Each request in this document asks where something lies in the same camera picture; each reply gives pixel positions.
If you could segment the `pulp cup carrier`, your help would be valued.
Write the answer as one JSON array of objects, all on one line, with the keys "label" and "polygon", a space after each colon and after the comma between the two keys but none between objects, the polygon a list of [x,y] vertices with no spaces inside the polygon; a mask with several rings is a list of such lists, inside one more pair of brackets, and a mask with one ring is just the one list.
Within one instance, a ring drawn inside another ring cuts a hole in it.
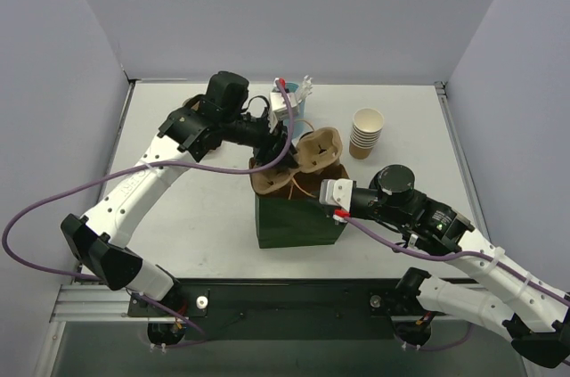
[{"label": "pulp cup carrier", "polygon": [[296,168],[270,168],[250,175],[250,183],[257,195],[294,198],[316,192],[325,179],[339,179],[347,175],[340,163],[343,143],[334,127],[322,127],[303,135],[293,156]]}]

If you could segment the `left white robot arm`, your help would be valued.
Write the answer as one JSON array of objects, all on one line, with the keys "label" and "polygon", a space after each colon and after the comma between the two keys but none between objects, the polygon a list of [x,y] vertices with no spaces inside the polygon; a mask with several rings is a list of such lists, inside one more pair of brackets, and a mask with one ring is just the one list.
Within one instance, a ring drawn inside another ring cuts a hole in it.
[{"label": "left white robot arm", "polygon": [[294,168],[296,150],[282,119],[292,118],[297,100],[286,83],[276,78],[273,97],[255,117],[247,111],[249,82],[220,71],[205,93],[171,111],[133,174],[120,181],[82,216],[64,218],[61,231],[73,256],[111,290],[126,288],[149,298],[160,315],[181,310],[186,301],[180,283],[166,270],[132,252],[128,244],[135,229],[170,186],[222,143],[250,147],[254,172]]}]

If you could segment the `brown paper bag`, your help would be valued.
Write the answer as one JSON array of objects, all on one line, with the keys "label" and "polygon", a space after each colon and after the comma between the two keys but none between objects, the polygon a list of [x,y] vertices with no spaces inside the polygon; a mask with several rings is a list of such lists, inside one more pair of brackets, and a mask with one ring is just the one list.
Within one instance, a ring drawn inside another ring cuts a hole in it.
[{"label": "brown paper bag", "polygon": [[255,224],[261,249],[331,245],[343,228],[326,216],[318,202],[320,187],[311,195],[285,198],[255,193]]}]

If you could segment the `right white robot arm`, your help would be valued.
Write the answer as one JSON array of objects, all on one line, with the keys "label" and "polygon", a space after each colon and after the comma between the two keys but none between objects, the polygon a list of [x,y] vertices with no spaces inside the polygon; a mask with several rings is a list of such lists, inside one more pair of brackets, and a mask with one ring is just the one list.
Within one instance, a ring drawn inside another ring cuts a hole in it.
[{"label": "right white robot arm", "polygon": [[493,245],[457,210],[415,187],[403,165],[381,169],[366,188],[325,179],[319,202],[394,252],[443,262],[480,285],[474,291],[409,269],[395,290],[404,312],[420,307],[500,335],[522,357],[545,368],[569,361],[569,295],[533,276]]}]

